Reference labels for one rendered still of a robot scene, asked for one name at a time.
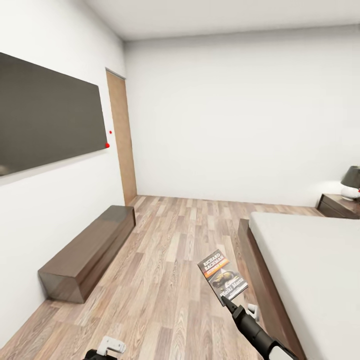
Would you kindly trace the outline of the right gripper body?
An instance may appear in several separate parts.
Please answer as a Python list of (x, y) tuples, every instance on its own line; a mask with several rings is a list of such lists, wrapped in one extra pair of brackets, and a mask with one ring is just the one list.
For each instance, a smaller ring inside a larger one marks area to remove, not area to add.
[(246, 312), (245, 308), (240, 305), (232, 314), (232, 318), (239, 331), (247, 338), (254, 347), (254, 341), (257, 334), (264, 329)]

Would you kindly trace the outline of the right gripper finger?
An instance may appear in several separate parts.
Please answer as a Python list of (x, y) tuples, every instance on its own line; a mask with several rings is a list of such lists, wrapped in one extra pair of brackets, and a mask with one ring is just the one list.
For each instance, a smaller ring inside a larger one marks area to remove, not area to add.
[(226, 306), (229, 309), (229, 311), (233, 314), (236, 311), (236, 309), (238, 308), (238, 306), (236, 304), (234, 304), (231, 300), (229, 300), (227, 297), (225, 297), (224, 295), (221, 298), (226, 303)]

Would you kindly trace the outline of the hardback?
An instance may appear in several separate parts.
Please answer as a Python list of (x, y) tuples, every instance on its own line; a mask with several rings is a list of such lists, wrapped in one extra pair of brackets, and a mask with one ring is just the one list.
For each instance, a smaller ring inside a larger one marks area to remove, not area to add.
[(198, 267), (223, 307), (226, 303), (222, 296), (232, 301), (249, 287), (220, 249), (201, 261)]

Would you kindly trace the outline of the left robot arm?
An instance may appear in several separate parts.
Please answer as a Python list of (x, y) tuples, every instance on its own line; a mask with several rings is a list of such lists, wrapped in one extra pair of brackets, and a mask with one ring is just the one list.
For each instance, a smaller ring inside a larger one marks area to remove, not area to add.
[(126, 351), (126, 344), (121, 340), (104, 336), (98, 349), (89, 350), (83, 360), (118, 360), (116, 357), (108, 355), (107, 350), (123, 354)]

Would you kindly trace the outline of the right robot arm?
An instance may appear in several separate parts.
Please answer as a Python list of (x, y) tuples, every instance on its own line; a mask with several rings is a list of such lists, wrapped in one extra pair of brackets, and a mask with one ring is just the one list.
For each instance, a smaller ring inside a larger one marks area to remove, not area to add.
[(275, 336), (270, 337), (258, 324), (261, 319), (257, 305), (248, 304), (248, 310), (237, 306), (224, 295), (221, 297), (232, 313), (232, 318), (239, 331), (262, 355), (264, 360), (300, 360), (292, 350), (282, 344)]

